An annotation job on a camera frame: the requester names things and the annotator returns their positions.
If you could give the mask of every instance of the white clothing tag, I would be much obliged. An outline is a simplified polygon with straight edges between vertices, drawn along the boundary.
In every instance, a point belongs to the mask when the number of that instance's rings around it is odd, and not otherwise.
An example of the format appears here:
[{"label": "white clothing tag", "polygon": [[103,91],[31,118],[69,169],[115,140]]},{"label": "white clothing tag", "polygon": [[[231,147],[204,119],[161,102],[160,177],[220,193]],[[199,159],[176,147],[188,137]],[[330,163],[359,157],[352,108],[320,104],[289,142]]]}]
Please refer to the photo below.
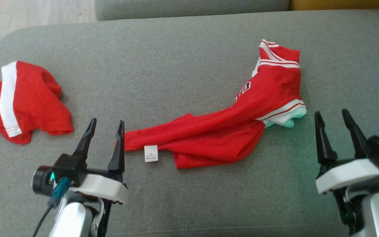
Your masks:
[{"label": "white clothing tag", "polygon": [[158,146],[157,145],[145,145],[144,146],[144,161],[153,162],[158,161]]}]

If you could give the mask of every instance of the blue cable connector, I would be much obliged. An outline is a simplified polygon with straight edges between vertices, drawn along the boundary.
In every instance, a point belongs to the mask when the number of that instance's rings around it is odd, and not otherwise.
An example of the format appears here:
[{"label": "blue cable connector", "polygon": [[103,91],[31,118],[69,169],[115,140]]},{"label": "blue cable connector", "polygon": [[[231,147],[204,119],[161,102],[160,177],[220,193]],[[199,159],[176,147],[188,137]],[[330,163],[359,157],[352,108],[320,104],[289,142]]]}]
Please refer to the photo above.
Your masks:
[{"label": "blue cable connector", "polygon": [[55,189],[52,191],[51,198],[49,198],[48,206],[52,208],[56,208],[61,202],[62,196],[66,193],[66,191],[71,186],[71,179],[67,177],[62,177],[59,179],[59,182]]}]

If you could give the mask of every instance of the wooden floor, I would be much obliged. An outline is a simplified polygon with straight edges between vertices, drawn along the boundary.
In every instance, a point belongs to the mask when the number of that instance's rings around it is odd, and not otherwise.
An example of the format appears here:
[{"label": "wooden floor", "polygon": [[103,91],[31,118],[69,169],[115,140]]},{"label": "wooden floor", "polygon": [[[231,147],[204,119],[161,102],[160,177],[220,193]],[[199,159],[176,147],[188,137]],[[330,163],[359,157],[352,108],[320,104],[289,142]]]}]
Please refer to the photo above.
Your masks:
[{"label": "wooden floor", "polygon": [[0,39],[30,26],[90,21],[94,0],[0,0]]}]

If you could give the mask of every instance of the gray fabric surface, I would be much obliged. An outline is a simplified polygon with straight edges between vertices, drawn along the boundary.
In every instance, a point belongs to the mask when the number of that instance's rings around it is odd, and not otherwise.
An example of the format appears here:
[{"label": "gray fabric surface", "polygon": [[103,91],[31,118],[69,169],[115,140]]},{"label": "gray fabric surface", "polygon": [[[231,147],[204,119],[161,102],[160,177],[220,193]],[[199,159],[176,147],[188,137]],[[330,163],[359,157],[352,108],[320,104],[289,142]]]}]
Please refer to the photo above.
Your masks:
[{"label": "gray fabric surface", "polygon": [[113,207],[107,236],[347,236],[333,197],[317,194],[313,114],[322,112],[341,159],[354,154],[342,108],[367,136],[379,135],[379,11],[137,19],[9,34],[0,41],[0,68],[23,60],[49,70],[75,132],[35,131],[24,146],[0,136],[0,236],[33,233],[47,202],[32,192],[33,172],[72,153],[92,117],[88,165],[104,169],[119,120],[141,129],[230,106],[250,79],[261,39],[301,51],[308,114],[294,128],[267,128],[233,165],[177,170],[168,151],[155,163],[144,163],[141,150],[126,153],[129,202]]},{"label": "gray fabric surface", "polygon": [[95,0],[98,21],[193,15],[278,12],[289,0]]}]

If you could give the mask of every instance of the clothing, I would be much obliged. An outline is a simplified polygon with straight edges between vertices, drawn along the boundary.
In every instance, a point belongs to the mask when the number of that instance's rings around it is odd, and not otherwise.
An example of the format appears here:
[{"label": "clothing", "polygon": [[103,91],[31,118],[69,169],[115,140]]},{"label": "clothing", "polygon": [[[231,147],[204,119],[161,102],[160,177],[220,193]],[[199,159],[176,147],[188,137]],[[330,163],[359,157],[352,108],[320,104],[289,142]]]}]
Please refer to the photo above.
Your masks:
[{"label": "clothing", "polygon": [[125,150],[158,145],[173,152],[179,169],[229,164],[251,153],[267,123],[284,124],[303,116],[299,51],[263,39],[259,52],[253,77],[231,107],[130,131],[125,134]]},{"label": "clothing", "polygon": [[27,144],[31,131],[50,135],[73,132],[71,114],[59,100],[61,87],[40,66],[15,61],[1,69],[0,133],[8,141]]}]

